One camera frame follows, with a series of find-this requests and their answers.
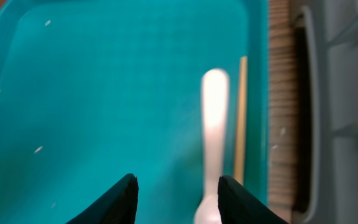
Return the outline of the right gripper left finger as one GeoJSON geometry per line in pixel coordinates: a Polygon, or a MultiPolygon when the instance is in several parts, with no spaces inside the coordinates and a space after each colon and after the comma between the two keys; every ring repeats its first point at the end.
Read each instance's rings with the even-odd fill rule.
{"type": "Polygon", "coordinates": [[[67,224],[134,224],[138,194],[136,176],[126,174],[67,224]]]}

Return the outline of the white plastic fork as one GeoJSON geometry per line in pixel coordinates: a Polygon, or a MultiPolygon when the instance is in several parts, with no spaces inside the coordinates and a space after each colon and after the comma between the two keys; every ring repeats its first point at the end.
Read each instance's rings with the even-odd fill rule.
{"type": "Polygon", "coordinates": [[[194,223],[221,223],[218,182],[223,174],[228,98],[227,73],[220,68],[206,72],[201,79],[203,198],[195,212],[194,223]]]}

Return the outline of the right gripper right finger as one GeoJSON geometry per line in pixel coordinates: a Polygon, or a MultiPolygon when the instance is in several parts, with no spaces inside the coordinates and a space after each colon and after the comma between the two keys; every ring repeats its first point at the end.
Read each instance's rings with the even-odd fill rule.
{"type": "Polygon", "coordinates": [[[229,175],[219,178],[218,209],[222,224],[288,224],[229,175]]]}

